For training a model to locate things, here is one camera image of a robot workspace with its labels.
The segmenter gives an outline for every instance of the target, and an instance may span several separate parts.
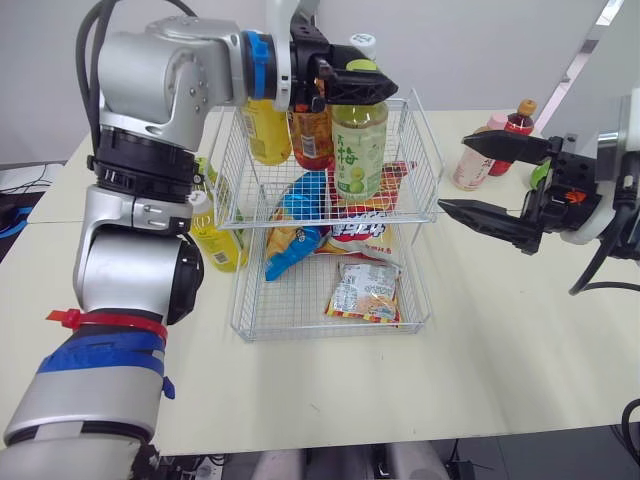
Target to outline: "red bottle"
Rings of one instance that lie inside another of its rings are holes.
[[[504,129],[507,132],[519,133],[521,135],[529,135],[533,132],[533,120],[531,115],[536,111],[538,104],[533,100],[526,99],[520,102],[518,111],[512,113],[507,117],[507,124]],[[511,163],[496,160],[493,162],[493,167],[489,170],[489,175],[492,177],[499,177],[507,173],[507,170],[511,168]]]

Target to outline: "bottle cap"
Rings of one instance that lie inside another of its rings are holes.
[[[487,122],[487,127],[491,130],[504,130],[507,120],[507,116],[504,113],[493,113]]]
[[[364,53],[370,60],[376,59],[376,37],[368,33],[351,35],[349,43]]]
[[[520,115],[530,116],[533,115],[533,112],[536,111],[538,104],[531,100],[530,98],[526,98],[520,102],[518,105],[518,113]]]
[[[378,67],[371,60],[366,58],[358,58],[357,60],[351,60],[347,63],[347,70],[350,72],[353,70],[377,70]]]
[[[199,215],[201,213],[207,213],[211,210],[211,200],[207,192],[202,190],[194,190],[189,195],[189,203],[193,207],[193,213]]]

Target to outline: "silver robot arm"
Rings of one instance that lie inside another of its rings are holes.
[[[100,15],[98,32],[115,1],[97,4],[80,32],[88,35]],[[317,2],[304,3],[272,0],[273,35],[181,16],[97,42],[99,95],[83,91],[84,52],[77,56],[96,174],[73,275],[82,312],[50,316],[73,334],[43,360],[7,426],[0,480],[152,477],[160,398],[174,395],[164,376],[166,326],[191,312],[204,274],[186,235],[186,198],[206,113],[248,97],[318,111],[325,102],[377,103],[397,90],[381,72],[346,71],[362,53],[329,44],[307,23]]]

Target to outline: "metal wire rack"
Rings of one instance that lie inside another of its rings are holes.
[[[246,231],[247,266],[235,276],[230,323],[245,340],[315,338],[346,335],[416,333],[431,315],[422,273],[404,238],[408,226],[390,225],[402,272],[397,286],[400,323],[370,323],[324,314],[340,275],[339,263],[366,263],[348,255],[312,255],[278,280],[265,280],[268,229]]]
[[[415,90],[411,90],[406,99],[389,99],[387,104],[389,117],[384,162],[389,168],[401,168],[406,176],[399,179],[385,177],[383,173],[383,178],[400,182],[400,185],[399,189],[389,189],[395,190],[394,193],[379,192],[376,201],[395,202],[395,208],[385,212],[386,223],[432,222],[437,186],[444,171],[442,155]],[[244,229],[344,223],[344,214],[332,209],[328,198],[324,198],[328,197],[328,189],[324,187],[311,193],[311,196],[322,197],[312,199],[325,205],[321,218],[306,213],[295,215],[296,219],[271,218],[291,183],[305,172],[293,155],[277,166],[263,165],[253,159],[242,114],[236,110],[220,175],[214,185],[216,225],[221,229]],[[349,219],[349,223],[368,222],[370,219],[366,217]]]

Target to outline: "snack bag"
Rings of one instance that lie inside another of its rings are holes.
[[[327,315],[373,323],[400,322],[396,301],[398,267],[341,263],[339,269],[342,278],[327,305]]]
[[[307,172],[296,180],[273,212],[272,220],[317,220],[322,218],[326,177],[324,172]],[[274,227],[267,233],[265,278],[276,280],[318,248],[326,227]]]
[[[404,162],[386,163],[382,169],[380,190],[368,200],[350,203],[340,197],[333,187],[333,168],[328,170],[331,217],[371,219],[371,223],[334,225],[327,242],[316,253],[349,255],[397,263],[393,235],[384,224],[387,212],[393,211],[398,200],[400,183],[407,175]]]

